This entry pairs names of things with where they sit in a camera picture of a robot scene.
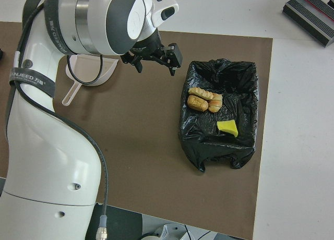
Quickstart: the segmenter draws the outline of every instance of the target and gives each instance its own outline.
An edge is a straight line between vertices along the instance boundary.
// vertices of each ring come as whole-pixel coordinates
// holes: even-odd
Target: brown paper
[[[14,51],[20,25],[0,23],[0,28],[5,31],[1,41],[8,36],[0,46]],[[182,68],[174,77],[154,62],[143,62],[139,74],[119,61],[108,82],[81,87],[71,105],[64,107],[61,100],[73,82],[62,59],[55,110],[100,145],[110,174],[110,205],[252,239],[272,39],[180,32],[161,32],[161,38],[165,45],[176,42],[183,54]],[[256,152],[240,170],[230,169],[228,162],[206,163],[206,173],[201,174],[187,160],[177,137],[181,90],[191,61],[218,58],[256,63],[260,93]],[[0,66],[2,116],[11,64],[3,61]],[[1,138],[0,176],[6,175],[7,155]],[[101,185],[98,201],[102,196]]]

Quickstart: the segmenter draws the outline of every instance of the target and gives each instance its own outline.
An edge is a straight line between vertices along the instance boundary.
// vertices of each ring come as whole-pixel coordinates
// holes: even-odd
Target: white scoop
[[[74,55],[71,56],[69,61],[74,75],[83,82],[92,81],[100,69],[100,58],[98,56]],[[117,59],[104,58],[101,76],[95,83],[86,86],[97,86],[105,83],[114,72],[117,62]],[[64,106],[69,106],[82,84],[72,77],[67,65],[66,75],[74,81],[69,92],[62,100]]]

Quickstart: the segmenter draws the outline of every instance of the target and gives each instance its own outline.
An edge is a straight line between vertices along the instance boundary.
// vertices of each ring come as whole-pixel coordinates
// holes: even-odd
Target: yellow object
[[[234,137],[238,136],[235,120],[219,121],[217,122],[218,130],[232,134]]]

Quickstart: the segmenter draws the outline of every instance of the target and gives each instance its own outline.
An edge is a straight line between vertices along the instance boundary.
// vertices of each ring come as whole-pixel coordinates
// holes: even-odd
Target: black garbage bag
[[[200,112],[187,106],[188,90],[200,87],[223,95],[217,113]],[[258,109],[258,76],[255,63],[227,59],[190,63],[181,95],[178,137],[191,163],[205,172],[204,161],[229,159],[240,169],[255,151]],[[217,121],[235,120],[238,136],[219,131]]]

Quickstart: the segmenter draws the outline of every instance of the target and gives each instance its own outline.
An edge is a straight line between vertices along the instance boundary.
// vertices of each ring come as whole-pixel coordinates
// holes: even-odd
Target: bread roll
[[[188,90],[189,95],[196,95],[200,98],[203,98],[204,100],[212,100],[213,94],[210,91],[206,91],[204,89],[201,89],[199,87],[192,87]]]
[[[207,101],[195,95],[190,95],[188,97],[187,103],[188,103],[188,106],[192,108],[193,110],[202,111],[202,112],[206,111],[209,106]]]
[[[213,93],[213,98],[209,102],[209,111],[216,113],[223,106],[223,96],[221,94]]]

